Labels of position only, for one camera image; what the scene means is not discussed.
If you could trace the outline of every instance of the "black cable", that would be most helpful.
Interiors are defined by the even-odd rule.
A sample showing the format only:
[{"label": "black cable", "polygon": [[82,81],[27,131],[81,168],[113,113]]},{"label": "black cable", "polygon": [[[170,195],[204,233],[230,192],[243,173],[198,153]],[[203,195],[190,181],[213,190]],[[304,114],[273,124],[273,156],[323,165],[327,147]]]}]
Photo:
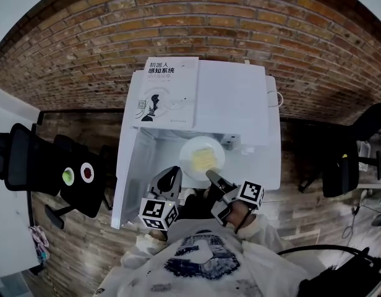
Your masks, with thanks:
[{"label": "black cable", "polygon": [[306,251],[306,250],[338,250],[338,251],[344,251],[344,252],[350,253],[354,256],[362,253],[360,250],[355,249],[353,247],[332,245],[332,244],[317,244],[317,245],[309,245],[309,246],[299,246],[297,248],[293,247],[292,249],[281,251],[277,253],[277,255],[283,255],[287,253],[292,253],[297,251]]},{"label": "black cable", "polygon": [[245,224],[247,218],[250,216],[250,214],[252,214],[252,212],[255,210],[255,208],[257,207],[257,205],[254,205],[250,210],[248,210],[248,212],[246,213],[246,215],[244,216],[244,218],[241,220],[239,226],[236,228],[236,230],[234,231],[234,234],[237,234],[238,231],[240,230],[240,228],[243,226],[243,224]]},{"label": "black cable", "polygon": [[370,209],[371,211],[374,211],[374,212],[377,212],[377,213],[381,213],[381,211],[377,211],[375,209],[369,208],[367,205],[361,205],[361,207],[365,207],[365,208]]},{"label": "black cable", "polygon": [[350,226],[347,226],[344,230],[343,230],[343,233],[341,234],[341,238],[342,239],[347,239],[349,238],[349,241],[347,242],[347,245],[346,246],[349,246],[350,244],[350,241],[351,239],[353,238],[353,231],[354,231],[354,221],[356,219],[356,215],[359,211],[359,206],[355,209],[353,209],[353,221],[351,222],[351,225]]},{"label": "black cable", "polygon": [[347,226],[344,230],[343,230],[343,233],[341,235],[341,238],[342,239],[347,239],[348,237],[350,237],[349,241],[347,242],[347,245],[346,246],[349,246],[350,244],[350,241],[351,241],[351,238],[353,237],[353,230],[354,230],[354,221],[356,219],[356,215],[353,214],[353,222],[351,222],[351,225]]}]

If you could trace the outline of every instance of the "wooden floor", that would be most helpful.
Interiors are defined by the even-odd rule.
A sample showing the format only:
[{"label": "wooden floor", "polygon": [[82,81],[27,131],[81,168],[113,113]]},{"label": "wooden floor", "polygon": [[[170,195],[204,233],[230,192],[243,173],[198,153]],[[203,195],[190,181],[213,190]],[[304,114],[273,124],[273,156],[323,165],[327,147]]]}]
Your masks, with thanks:
[{"label": "wooden floor", "polygon": [[[121,113],[50,113],[46,114],[37,134],[53,141],[56,134],[64,134],[89,146],[98,153],[103,144],[118,150],[121,131]],[[299,178],[312,169],[310,156],[318,153],[323,142],[323,129],[296,123],[281,123],[282,162],[281,187],[266,193],[263,213],[278,228],[280,235],[296,246],[308,244],[347,245],[344,229],[351,224],[351,208],[358,203],[361,190],[334,199],[324,198],[321,180],[316,181],[305,194],[298,192]],[[374,138],[373,150],[381,149]],[[115,155],[109,159],[109,173],[115,173]],[[361,182],[373,183],[375,172],[363,173]],[[112,201],[114,183],[106,193]],[[112,266],[135,243],[137,230],[131,227],[115,230],[110,227],[110,212],[102,205],[95,219],[76,210],[65,216],[64,230],[55,228],[44,213],[44,205],[57,209],[66,205],[60,197],[33,193],[35,219],[45,230],[50,241],[50,259],[39,276],[25,272],[25,278],[35,297],[91,296]],[[376,213],[362,207],[355,217],[354,234],[350,246],[369,246],[372,255],[381,257],[381,227],[370,225]],[[324,251],[319,256],[325,265],[343,263],[348,256],[341,252]]]}]

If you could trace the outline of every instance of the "book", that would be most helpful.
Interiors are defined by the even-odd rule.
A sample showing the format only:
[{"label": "book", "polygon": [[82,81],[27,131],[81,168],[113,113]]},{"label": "book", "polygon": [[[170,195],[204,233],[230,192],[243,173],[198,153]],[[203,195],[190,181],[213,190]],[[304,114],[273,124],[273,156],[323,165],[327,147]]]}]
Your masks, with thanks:
[{"label": "book", "polygon": [[190,130],[194,126],[197,57],[149,57],[134,126]]}]

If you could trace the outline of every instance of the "white paper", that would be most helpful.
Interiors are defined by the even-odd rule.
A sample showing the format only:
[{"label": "white paper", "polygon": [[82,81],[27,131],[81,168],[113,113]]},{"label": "white paper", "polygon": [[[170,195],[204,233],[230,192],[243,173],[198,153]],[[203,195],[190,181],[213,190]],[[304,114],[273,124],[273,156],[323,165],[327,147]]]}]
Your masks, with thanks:
[{"label": "white paper", "polygon": [[149,57],[134,126],[190,130],[194,125],[197,57]]},{"label": "white paper", "polygon": [[268,145],[265,68],[199,61],[194,131],[238,134],[242,145]]}]

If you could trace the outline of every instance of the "plate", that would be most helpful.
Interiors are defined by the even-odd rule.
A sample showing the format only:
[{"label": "plate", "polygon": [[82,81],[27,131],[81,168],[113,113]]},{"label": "plate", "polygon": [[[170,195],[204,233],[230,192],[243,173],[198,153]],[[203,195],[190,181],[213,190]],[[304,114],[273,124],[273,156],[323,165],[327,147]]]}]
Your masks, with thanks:
[{"label": "plate", "polygon": [[216,167],[214,167],[214,170],[217,173],[222,170],[225,164],[225,151],[217,140],[208,136],[198,136],[187,141],[179,153],[179,164],[186,175],[197,181],[208,181],[205,171],[196,171],[192,165],[193,153],[203,149],[213,150],[216,159]]}]

